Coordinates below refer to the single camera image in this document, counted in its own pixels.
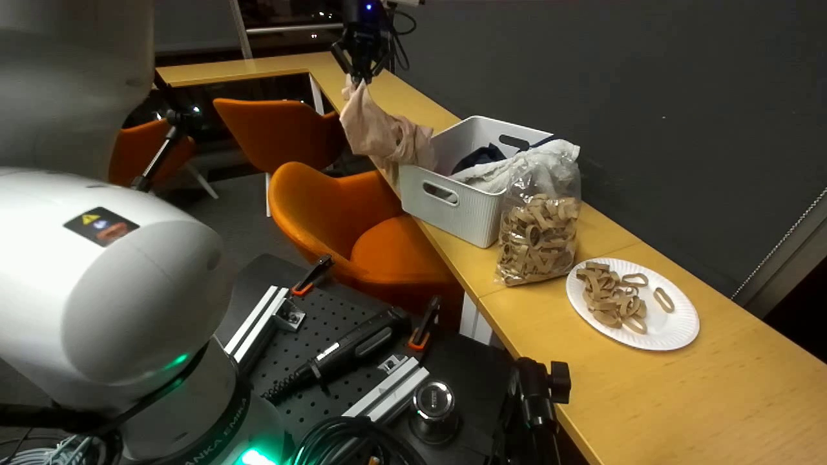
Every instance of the dark fabric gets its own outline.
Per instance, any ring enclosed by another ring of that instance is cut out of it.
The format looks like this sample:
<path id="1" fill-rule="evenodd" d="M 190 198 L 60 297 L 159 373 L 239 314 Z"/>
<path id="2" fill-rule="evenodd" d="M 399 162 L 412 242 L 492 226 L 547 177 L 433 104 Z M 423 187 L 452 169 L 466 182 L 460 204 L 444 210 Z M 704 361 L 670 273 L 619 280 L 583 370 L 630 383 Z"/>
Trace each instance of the dark fabric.
<path id="1" fill-rule="evenodd" d="M 469 156 L 466 156 L 459 163 L 457 166 L 454 166 L 453 171 L 451 174 L 454 175 L 459 173 L 460 171 L 464 170 L 465 168 L 471 168 L 472 166 L 482 165 L 485 163 L 491 163 L 493 161 L 501 161 L 505 160 L 505 155 L 503 152 L 500 151 L 494 144 L 488 144 L 487 147 L 480 147 L 473 151 Z"/>

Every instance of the white cloth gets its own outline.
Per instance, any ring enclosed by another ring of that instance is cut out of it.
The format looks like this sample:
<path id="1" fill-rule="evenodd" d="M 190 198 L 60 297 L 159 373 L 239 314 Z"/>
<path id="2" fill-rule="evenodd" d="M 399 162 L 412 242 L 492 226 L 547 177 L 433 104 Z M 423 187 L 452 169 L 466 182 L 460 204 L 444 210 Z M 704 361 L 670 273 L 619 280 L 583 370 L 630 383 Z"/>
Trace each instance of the white cloth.
<path id="1" fill-rule="evenodd" d="M 479 190 L 498 194 L 509 186 L 509 180 L 514 173 L 514 169 L 522 166 L 523 163 L 529 165 L 543 164 L 548 168 L 548 172 L 555 173 L 566 163 L 563 157 L 566 157 L 569 161 L 576 161 L 578 155 L 580 155 L 580 146 L 576 146 L 569 141 L 556 139 L 533 149 L 521 151 L 505 160 L 465 168 L 451 175 L 450 178 L 465 185 L 476 187 Z M 546 181 L 544 180 L 538 180 L 538 182 L 543 184 L 538 186 L 541 192 L 553 194 L 554 186 L 550 184 L 550 180 L 547 181 L 549 185 L 545 185 Z"/>
<path id="2" fill-rule="evenodd" d="M 370 97 L 363 80 L 358 87 L 347 76 L 342 90 L 345 107 L 339 120 L 355 155 L 369 156 L 396 182 L 397 165 L 416 165 L 433 170 L 437 159 L 431 146 L 433 129 L 406 117 L 391 116 Z"/>

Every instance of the metal knob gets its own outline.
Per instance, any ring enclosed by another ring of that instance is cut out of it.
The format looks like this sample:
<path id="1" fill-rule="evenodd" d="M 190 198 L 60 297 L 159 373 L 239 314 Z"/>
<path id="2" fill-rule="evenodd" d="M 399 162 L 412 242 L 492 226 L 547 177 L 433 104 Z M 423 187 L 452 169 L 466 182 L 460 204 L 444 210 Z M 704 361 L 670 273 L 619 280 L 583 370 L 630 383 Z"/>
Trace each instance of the metal knob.
<path id="1" fill-rule="evenodd" d="M 450 441 L 459 429 L 457 399 L 442 381 L 431 380 L 413 392 L 413 411 L 409 416 L 411 432 L 430 445 Z"/>

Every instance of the black pegboard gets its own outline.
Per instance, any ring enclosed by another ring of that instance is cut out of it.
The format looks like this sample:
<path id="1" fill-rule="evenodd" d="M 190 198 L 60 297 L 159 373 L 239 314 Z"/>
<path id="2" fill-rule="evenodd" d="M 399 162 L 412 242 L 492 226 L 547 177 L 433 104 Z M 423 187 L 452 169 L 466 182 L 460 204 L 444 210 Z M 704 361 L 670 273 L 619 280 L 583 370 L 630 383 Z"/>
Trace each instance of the black pegboard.
<path id="1" fill-rule="evenodd" d="M 296 370 L 341 336 L 354 329 L 374 314 L 385 311 L 387 306 L 353 304 L 319 288 L 304 297 L 294 297 L 295 305 L 307 313 L 297 333 L 277 330 L 251 370 L 253 391 L 260 395 Z M 308 430 L 323 419 L 339 416 L 364 394 L 376 387 L 387 375 L 376 368 L 390 354 L 411 355 L 404 348 L 406 341 L 399 340 L 355 367 L 346 375 L 327 384 L 327 392 L 321 386 L 310 386 L 283 399 L 278 408 L 284 416 L 287 430 L 298 442 Z"/>

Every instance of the warning label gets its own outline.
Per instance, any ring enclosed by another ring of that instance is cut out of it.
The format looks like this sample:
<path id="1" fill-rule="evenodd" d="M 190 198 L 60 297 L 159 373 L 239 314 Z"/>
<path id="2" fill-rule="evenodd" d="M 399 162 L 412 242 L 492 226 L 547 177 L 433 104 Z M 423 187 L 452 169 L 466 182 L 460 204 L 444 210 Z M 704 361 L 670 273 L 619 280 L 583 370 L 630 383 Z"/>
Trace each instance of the warning label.
<path id="1" fill-rule="evenodd" d="M 82 213 L 63 226 L 101 247 L 106 247 L 139 228 L 137 224 L 104 207 Z"/>

